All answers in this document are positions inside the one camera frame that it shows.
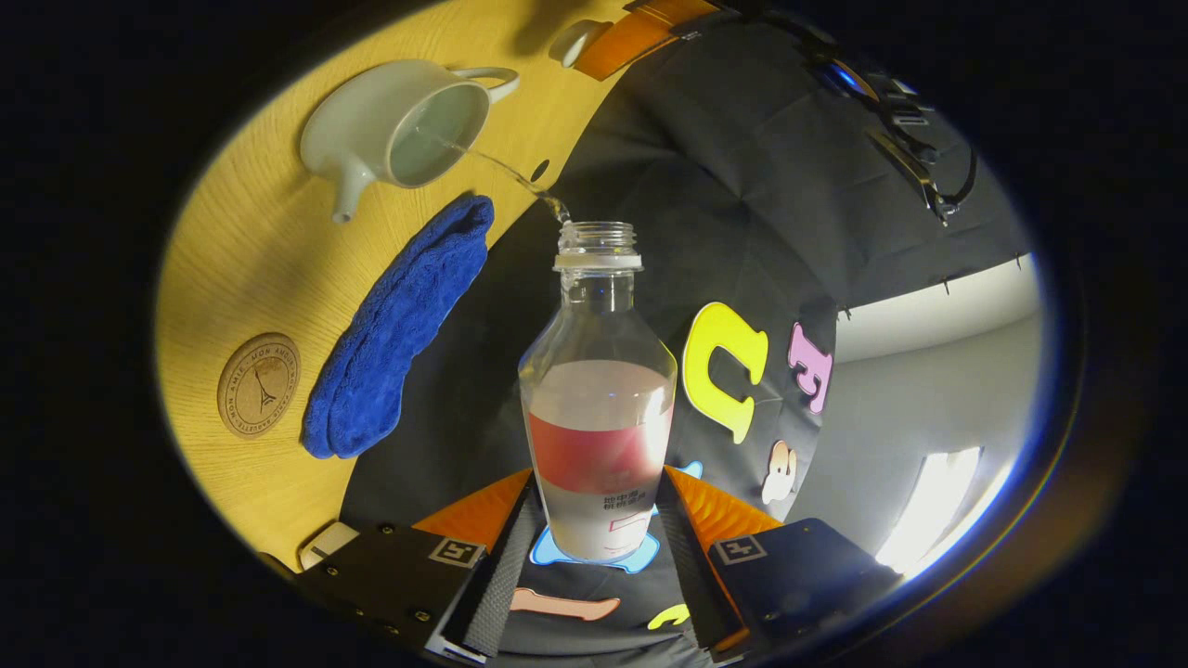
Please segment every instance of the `wood grain surface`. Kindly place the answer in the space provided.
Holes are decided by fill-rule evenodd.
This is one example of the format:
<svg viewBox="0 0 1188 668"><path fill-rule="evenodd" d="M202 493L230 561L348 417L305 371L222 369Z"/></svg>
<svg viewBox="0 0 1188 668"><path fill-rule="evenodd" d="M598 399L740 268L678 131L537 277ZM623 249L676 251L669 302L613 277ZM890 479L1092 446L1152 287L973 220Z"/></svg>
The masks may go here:
<svg viewBox="0 0 1188 668"><path fill-rule="evenodd" d="M228 141L183 207L165 250L156 311L160 390L182 456L227 523L252 549L299 569L297 550L339 515L353 460L317 460L301 446L314 382L359 303L404 244L444 204L473 191L495 203L494 242L531 204L511 178L463 158L438 181L368 187L356 218L330 221L334 185L297 153L302 127L354 75L400 58L448 68L500 65L519 89L492 106L475 147L548 187L618 77L596 82L546 56L573 21L617 20L623 0L459 0L388 25L274 97ZM220 418L216 390L233 353L263 333L301 355L292 405L254 440Z"/></svg>

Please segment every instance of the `pink letter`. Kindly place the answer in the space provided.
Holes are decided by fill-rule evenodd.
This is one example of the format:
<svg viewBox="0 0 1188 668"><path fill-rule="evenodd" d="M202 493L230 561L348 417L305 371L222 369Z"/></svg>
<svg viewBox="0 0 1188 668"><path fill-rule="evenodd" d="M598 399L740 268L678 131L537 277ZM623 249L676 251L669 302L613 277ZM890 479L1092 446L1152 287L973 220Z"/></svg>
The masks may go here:
<svg viewBox="0 0 1188 668"><path fill-rule="evenodd" d="M833 373L833 355L821 354L821 351L804 336L804 329L797 322L792 326L792 344L788 347L788 366L794 370L803 366L804 371L796 376L801 390L813 397L809 410L820 414L824 410L824 395L829 391L829 374Z"/></svg>

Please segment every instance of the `cork coaster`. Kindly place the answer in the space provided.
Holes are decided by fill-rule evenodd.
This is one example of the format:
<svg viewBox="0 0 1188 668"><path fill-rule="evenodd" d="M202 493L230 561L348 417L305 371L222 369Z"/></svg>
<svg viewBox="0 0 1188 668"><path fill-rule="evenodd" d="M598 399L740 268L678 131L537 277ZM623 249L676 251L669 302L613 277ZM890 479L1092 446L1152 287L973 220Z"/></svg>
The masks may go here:
<svg viewBox="0 0 1188 668"><path fill-rule="evenodd" d="M219 415L227 429L254 439L285 414L301 378L297 346L284 334L260 334L227 360L219 378Z"/></svg>

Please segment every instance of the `glass bottle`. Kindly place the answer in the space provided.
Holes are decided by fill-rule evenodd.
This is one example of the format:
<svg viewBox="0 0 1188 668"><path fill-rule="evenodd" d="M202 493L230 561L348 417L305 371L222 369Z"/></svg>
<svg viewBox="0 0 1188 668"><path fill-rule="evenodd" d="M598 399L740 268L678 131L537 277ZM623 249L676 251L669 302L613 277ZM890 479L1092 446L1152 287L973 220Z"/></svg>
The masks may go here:
<svg viewBox="0 0 1188 668"><path fill-rule="evenodd" d="M631 225L567 222L557 248L561 307L520 359L520 403L557 548L611 563L651 521L676 360L634 309Z"/></svg>

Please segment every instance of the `pink label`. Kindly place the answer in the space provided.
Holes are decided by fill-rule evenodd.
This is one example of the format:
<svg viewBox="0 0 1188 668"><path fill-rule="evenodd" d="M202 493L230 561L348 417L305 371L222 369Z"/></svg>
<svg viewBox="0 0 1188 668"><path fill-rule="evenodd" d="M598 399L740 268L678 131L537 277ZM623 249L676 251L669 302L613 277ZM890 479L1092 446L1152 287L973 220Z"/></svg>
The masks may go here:
<svg viewBox="0 0 1188 668"><path fill-rule="evenodd" d="M672 409L611 431L557 427L529 414L537 471L570 492L609 494L652 481L664 466Z"/></svg>

